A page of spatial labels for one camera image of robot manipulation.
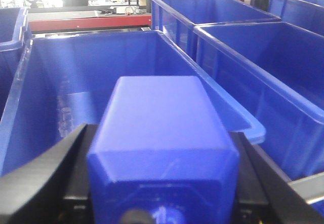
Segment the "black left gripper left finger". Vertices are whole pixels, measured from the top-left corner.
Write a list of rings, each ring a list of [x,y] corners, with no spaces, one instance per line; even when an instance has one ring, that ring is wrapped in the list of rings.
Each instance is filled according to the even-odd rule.
[[[1,223],[94,223],[86,154],[98,126],[81,124],[1,177]]]

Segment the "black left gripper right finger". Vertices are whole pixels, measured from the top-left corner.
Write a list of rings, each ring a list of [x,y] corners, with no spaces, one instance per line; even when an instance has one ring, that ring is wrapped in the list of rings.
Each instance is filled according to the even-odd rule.
[[[230,136],[240,153],[232,223],[323,223],[312,205],[323,201],[323,173],[291,180],[241,132]]]

